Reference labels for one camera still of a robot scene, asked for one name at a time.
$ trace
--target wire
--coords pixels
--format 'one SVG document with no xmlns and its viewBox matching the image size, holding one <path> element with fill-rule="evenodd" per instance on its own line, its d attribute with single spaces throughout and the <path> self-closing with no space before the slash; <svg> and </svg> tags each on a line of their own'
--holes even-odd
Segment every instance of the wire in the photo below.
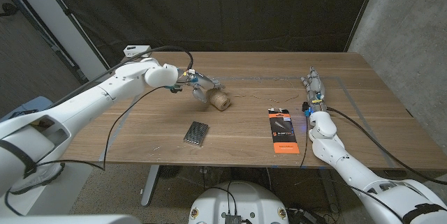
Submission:
<svg viewBox="0 0 447 224">
<path fill-rule="evenodd" d="M 225 190 L 225 189 L 223 189 L 223 188 L 218 188 L 218 187 L 216 187 L 216 186 L 212 186 L 212 187 L 210 187 L 210 188 L 214 188 L 214 189 L 219 189 L 219 190 L 222 190 L 222 191 L 226 191 L 226 192 L 227 192 L 227 195 L 231 195 L 231 197 L 232 197 L 232 199 L 233 199 L 233 202 L 235 203 L 235 215 L 237 215 L 236 200 L 235 200 L 235 197 L 233 196 L 233 194 L 230 193 L 230 191 L 228 191 L 228 190 Z M 228 214 L 230 214 L 230 201 L 228 201 Z"/>
<path fill-rule="evenodd" d="M 228 214 L 230 214 L 230 196 L 228 196 L 228 194 L 230 194 L 230 184 L 232 181 L 233 181 L 233 178 L 230 179 L 230 183 L 228 183 L 228 187 L 226 188 L 226 192 L 227 192 L 226 199 L 228 200 Z"/>
<path fill-rule="evenodd" d="M 151 94 L 153 91 L 156 91 L 160 88 L 163 87 L 157 87 L 155 89 L 152 89 L 150 91 L 148 91 L 145 95 L 141 96 L 137 101 L 135 101 L 131 106 L 129 106 L 129 108 L 127 108 L 127 110 L 125 110 L 118 118 L 117 120 L 115 120 L 115 122 L 113 123 L 112 127 L 109 130 L 109 135 L 107 136 L 107 142 L 105 143 L 105 151 L 104 151 L 104 159 L 103 159 L 103 167 L 105 170 L 105 157 L 107 156 L 107 148 L 109 147 L 109 140 L 110 140 L 110 135 L 112 134 L 112 130 L 113 127 L 115 127 L 115 124 L 118 122 L 119 119 L 121 119 L 122 116 L 124 116 L 126 114 L 126 112 L 128 112 L 134 105 L 136 105 L 140 100 L 142 100 L 142 98 L 144 98 L 145 96 Z"/>
<path fill-rule="evenodd" d="M 396 157 L 394 157 L 394 155 L 392 155 L 389 151 L 387 151 L 386 149 L 385 149 L 385 147 L 383 147 L 377 140 L 375 140 L 360 124 L 358 124 L 357 122 L 355 122 L 354 120 L 352 120 L 352 118 L 350 118 L 350 117 L 348 117 L 348 116 L 346 116 L 343 112 L 340 112 L 339 110 L 336 110 L 336 109 L 334 109 L 334 108 L 331 108 L 331 107 L 328 107 L 328 111 L 331 111 L 331 112 L 336 112 L 336 113 L 338 113 L 338 114 L 340 114 L 340 115 L 342 115 L 345 119 L 348 119 L 352 124 L 355 124 L 357 127 L 359 127 L 359 129 L 364 133 L 364 134 L 366 134 L 366 136 L 368 136 L 368 138 L 371 140 L 371 141 L 373 141 L 375 144 L 376 144 L 376 146 L 378 146 L 383 152 L 385 152 L 388 156 L 390 156 L 392 159 L 394 159 L 394 160 L 396 160 L 396 162 L 398 162 L 401 166 L 403 166 L 403 167 L 405 167 L 407 170 L 409 170 L 410 172 L 412 172 L 412 173 L 414 173 L 414 174 L 417 174 L 417 175 L 419 175 L 420 177 L 422 177 L 422 178 L 424 178 L 424 179 L 426 179 L 426 180 L 429 180 L 429 181 L 431 181 L 431 182 L 434 182 L 434 183 L 438 183 L 438 184 L 442 184 L 442 185 L 447 185 L 447 181 L 440 181 L 440 180 L 438 180 L 438 179 L 433 179 L 433 178 L 430 178 L 430 177 L 428 177 L 428 176 L 426 176 L 426 175 L 424 175 L 424 174 L 422 174 L 422 173 L 420 173 L 420 172 L 418 172 L 418 171 L 416 171 L 416 170 L 414 170 L 413 168 L 411 168 L 411 167 L 409 167 L 407 164 L 405 164 L 405 163 L 403 163 L 402 161 L 400 161 L 398 158 L 396 158 Z"/>
<path fill-rule="evenodd" d="M 300 164 L 300 169 L 302 167 L 302 164 L 305 162 L 306 153 L 307 153 L 307 143 L 309 142 L 309 122 L 307 121 L 306 117 L 306 147 L 305 147 L 305 154 L 302 156 L 302 161 Z"/>
<path fill-rule="evenodd" d="M 14 214 L 17 214 L 18 216 L 23 216 L 23 214 L 19 213 L 17 210 L 15 210 L 13 208 L 13 206 L 9 205 L 8 202 L 8 196 L 9 196 L 9 192 L 10 192 L 11 188 L 9 188 L 6 193 L 5 193 L 5 205 L 9 208 L 9 210 L 11 210 Z"/>
<path fill-rule="evenodd" d="M 202 167 L 203 190 L 205 190 L 205 167 Z"/>
<path fill-rule="evenodd" d="M 292 82 L 288 81 L 287 79 L 283 79 L 283 78 L 281 78 L 281 79 L 275 79 L 275 81 L 277 81 L 277 80 L 284 80 L 284 81 L 287 81 L 287 82 L 292 86 L 292 88 L 295 89 L 295 86 L 293 86 Z M 292 98 L 287 98 L 287 99 L 284 100 L 284 101 L 278 101 L 278 100 L 271 99 L 271 98 L 260 98 L 260 97 L 255 96 L 255 95 L 241 95 L 241 94 L 235 94 L 233 97 L 235 97 L 235 98 L 253 97 L 253 98 L 257 98 L 257 99 L 261 99 L 261 100 L 270 100 L 270 101 L 273 101 L 273 102 L 275 102 L 275 103 L 285 103 L 285 102 L 287 102 L 287 101 L 289 101 L 289 100 L 292 100 L 292 99 L 294 99 L 294 98 L 297 98 L 298 96 L 300 96 L 299 93 L 298 93 L 296 96 L 294 96 L 294 97 L 292 97 Z"/>
<path fill-rule="evenodd" d="M 104 71 L 103 73 L 101 73 L 101 74 L 99 74 L 98 76 L 96 76 L 94 79 L 88 81 L 87 83 L 81 85 L 80 87 L 78 87 L 78 88 L 75 89 L 74 91 L 70 92 L 68 95 L 66 95 L 66 96 L 64 96 L 63 98 L 59 99 L 57 102 L 53 103 L 53 104 L 52 104 L 51 106 L 49 106 L 49 108 L 47 108 L 47 109 L 53 108 L 54 106 L 63 103 L 64 101 L 68 100 L 68 99 L 71 98 L 72 96 L 76 95 L 79 91 L 82 91 L 85 87 L 87 87 L 88 85 L 90 85 L 92 82 L 95 82 L 95 81 L 99 80 L 99 79 L 102 78 L 103 76 L 105 76 L 105 75 L 111 73 L 112 71 L 118 69 L 119 67 L 123 66 L 124 64 L 127 64 L 128 62 L 133 61 L 133 60 L 137 59 L 138 57 L 141 57 L 141 56 L 144 55 L 144 54 L 151 53 L 151 52 L 159 52 L 159 51 L 162 51 L 162 50 L 181 50 L 181 51 L 187 53 L 188 56 L 189 56 L 189 58 L 190 58 L 190 62 L 189 62 L 189 65 L 188 65 L 188 70 L 191 69 L 191 68 L 193 67 L 193 56 L 191 55 L 191 53 L 189 53 L 189 51 L 184 50 L 184 49 L 181 48 L 181 47 L 167 45 L 167 46 L 157 47 L 157 48 L 155 48 L 155 49 L 146 50 L 146 51 L 144 51 L 144 52 L 140 52 L 140 53 L 138 53 L 138 54 L 136 54 L 136 55 L 130 57 L 129 59 L 127 59 L 127 60 L 125 60 L 125 61 L 123 61 L 123 62 L 117 64 L 116 66 L 113 66 L 112 68 L 110 68 L 110 69 Z"/>
<path fill-rule="evenodd" d="M 87 162 L 87 161 L 81 161 L 81 160 L 52 160 L 52 161 L 48 161 L 48 162 L 44 162 L 44 163 L 36 164 L 36 167 L 39 167 L 39 166 L 42 166 L 42 165 L 53 164 L 53 163 L 62 163 L 62 162 L 65 162 L 65 163 L 82 163 L 82 164 L 87 164 L 87 165 L 91 165 L 92 167 L 95 167 L 95 168 L 98 168 L 98 169 L 101 169 L 101 170 L 105 171 L 105 157 L 106 157 L 106 155 L 107 155 L 107 149 L 108 149 L 108 146 L 109 146 L 110 134 L 111 134 L 113 128 L 115 127 L 115 124 L 119 121 L 119 119 L 121 119 L 121 117 L 122 117 L 123 115 L 126 114 L 126 112 L 128 112 L 128 111 L 129 111 L 134 105 L 136 105 L 142 98 L 144 98 L 144 97 L 147 96 L 148 94 L 150 94 L 150 93 L 152 93 L 153 91 L 155 91 L 155 90 L 157 90 L 157 89 L 160 89 L 160 88 L 163 88 L 163 87 L 157 87 L 157 88 L 155 88 L 155 89 L 152 89 L 151 91 L 148 91 L 146 94 L 144 94 L 143 96 L 141 96 L 137 101 L 135 101 L 131 106 L 129 106 L 129 108 L 127 108 L 127 110 L 124 111 L 124 112 L 117 118 L 117 120 L 115 120 L 115 122 L 113 123 L 112 127 L 110 128 L 109 135 L 108 135 L 108 137 L 107 137 L 107 142 L 105 143 L 105 151 L 104 151 L 103 167 L 101 167 L 101 166 L 99 166 L 99 165 L 97 165 L 97 164 L 93 164 L 93 163 L 90 163 L 90 162 Z M 12 212 L 14 212 L 14 214 L 17 214 L 18 216 L 23 216 L 21 213 L 19 213 L 17 210 L 15 210 L 11 205 L 9 205 L 9 203 L 8 203 L 8 194 L 9 194 L 9 192 L 10 192 L 10 191 L 8 190 L 8 191 L 6 192 L 6 194 L 5 194 L 5 205 L 6 205 Z"/>
<path fill-rule="evenodd" d="M 266 167 L 265 169 L 267 170 L 268 184 L 270 185 L 270 192 L 272 192 L 272 180 L 270 178 L 270 173 L 268 172 L 268 167 Z"/>
<path fill-rule="evenodd" d="M 351 189 L 353 189 L 355 191 L 361 192 L 361 193 L 363 193 L 363 194 L 365 194 L 365 195 L 375 199 L 378 203 L 383 205 L 386 209 L 390 210 L 391 213 L 393 213 L 399 219 L 399 221 L 404 223 L 404 220 L 402 219 L 402 217 L 400 217 L 399 214 L 397 214 L 393 209 L 391 209 L 391 207 L 389 207 L 387 204 L 385 204 L 383 201 L 379 200 L 378 198 L 374 197 L 373 195 L 370 195 L 369 193 L 367 193 L 367 192 L 365 192 L 365 191 L 363 191 L 363 190 L 361 190 L 359 188 L 356 188 L 355 186 L 350 186 L 348 184 L 345 184 L 345 183 L 342 183 L 342 182 L 339 182 L 339 181 L 335 181 L 333 179 L 326 179 L 326 178 L 320 178 L 320 177 L 312 177 L 312 178 L 304 179 L 304 180 L 296 183 L 295 186 L 297 186 L 297 185 L 299 185 L 301 183 L 304 183 L 306 181 L 312 180 L 312 179 L 320 179 L 320 180 L 331 181 L 332 183 L 335 183 L 335 184 L 338 184 L 338 185 L 341 185 L 341 186 L 347 186 L 347 187 L 349 187 L 349 188 L 351 188 Z"/>
</svg>

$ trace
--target black backdrop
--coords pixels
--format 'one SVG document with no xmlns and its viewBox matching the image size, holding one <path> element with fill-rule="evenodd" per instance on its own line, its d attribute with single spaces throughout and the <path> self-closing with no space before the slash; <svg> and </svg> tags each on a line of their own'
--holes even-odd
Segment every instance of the black backdrop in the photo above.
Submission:
<svg viewBox="0 0 447 224">
<path fill-rule="evenodd" d="M 110 65 L 126 45 L 342 52 L 363 0 L 63 0 Z"/>
</svg>

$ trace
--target robot forearm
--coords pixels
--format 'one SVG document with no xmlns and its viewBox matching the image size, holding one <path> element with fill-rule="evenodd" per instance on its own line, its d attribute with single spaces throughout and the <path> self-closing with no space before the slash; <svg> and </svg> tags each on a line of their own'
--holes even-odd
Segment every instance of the robot forearm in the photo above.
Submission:
<svg viewBox="0 0 447 224">
<path fill-rule="evenodd" d="M 330 115 L 325 112 L 324 86 L 318 73 L 311 67 L 308 80 L 302 77 L 302 81 L 309 100 L 309 108 L 303 110 L 314 126 L 309 138 L 315 156 L 334 167 L 348 185 L 364 192 L 354 190 L 376 223 L 445 222 L 447 206 L 429 188 L 410 179 L 395 181 L 379 177 L 352 157 L 338 138 Z"/>
<path fill-rule="evenodd" d="M 0 123 L 0 195 L 16 182 L 24 184 L 43 174 L 49 165 L 36 167 L 37 163 L 58 160 L 90 121 L 114 103 L 141 94 L 145 84 L 180 90 L 188 84 L 200 92 L 200 87 L 222 87 L 218 81 L 193 70 L 185 73 L 188 76 L 181 81 L 175 66 L 160 66 L 155 59 L 129 63 L 118 68 L 106 81 L 56 107 Z M 36 122 L 45 122 L 45 125 L 31 126 Z"/>
</svg>

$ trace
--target orange and black package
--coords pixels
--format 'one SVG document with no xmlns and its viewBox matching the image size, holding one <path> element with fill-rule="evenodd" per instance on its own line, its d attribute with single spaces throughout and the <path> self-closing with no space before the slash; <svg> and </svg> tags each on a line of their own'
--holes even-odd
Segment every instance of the orange and black package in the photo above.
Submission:
<svg viewBox="0 0 447 224">
<path fill-rule="evenodd" d="M 293 131 L 291 115 L 285 109 L 269 109 L 273 147 L 276 154 L 298 154 L 298 144 Z"/>
</svg>

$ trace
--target wooden table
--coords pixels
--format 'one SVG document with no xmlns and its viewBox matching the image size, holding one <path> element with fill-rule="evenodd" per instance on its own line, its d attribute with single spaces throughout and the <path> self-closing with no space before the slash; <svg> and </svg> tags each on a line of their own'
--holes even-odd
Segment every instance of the wooden table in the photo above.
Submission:
<svg viewBox="0 0 447 224">
<path fill-rule="evenodd" d="M 189 62 L 181 52 L 152 56 L 179 68 Z M 193 68 L 226 85 L 231 106 L 220 112 L 196 100 L 191 87 L 177 94 L 159 89 L 124 116 L 124 123 L 115 126 L 121 129 L 114 129 L 119 134 L 112 139 L 107 162 L 299 167 L 306 142 L 306 119 L 301 112 L 306 93 L 299 77 L 315 66 L 326 87 L 328 106 L 356 120 L 407 165 L 419 170 L 447 168 L 444 153 L 359 54 L 194 52 L 193 56 Z M 132 100 L 114 105 L 91 122 L 73 140 L 64 158 L 97 161 L 112 123 Z M 273 151 L 268 119 L 271 107 L 290 111 L 300 154 Z M 331 115 L 346 150 L 359 161 L 372 169 L 401 169 L 353 124 L 338 114 Z M 192 121 L 210 126 L 202 147 L 183 142 Z M 314 156 L 310 141 L 304 166 L 327 167 Z"/>
</svg>

